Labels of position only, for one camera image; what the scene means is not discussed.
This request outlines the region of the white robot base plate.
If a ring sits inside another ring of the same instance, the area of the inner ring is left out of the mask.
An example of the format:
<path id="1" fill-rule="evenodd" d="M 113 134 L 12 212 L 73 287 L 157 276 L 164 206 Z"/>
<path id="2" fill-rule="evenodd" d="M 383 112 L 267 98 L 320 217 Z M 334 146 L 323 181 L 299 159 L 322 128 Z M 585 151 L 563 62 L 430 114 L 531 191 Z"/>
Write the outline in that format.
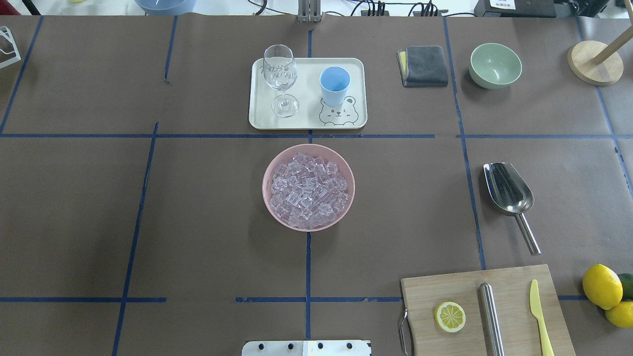
<path id="1" fill-rule="evenodd" d="M 371 342 L 365 340 L 251 341 L 242 356 L 370 356 Z"/>

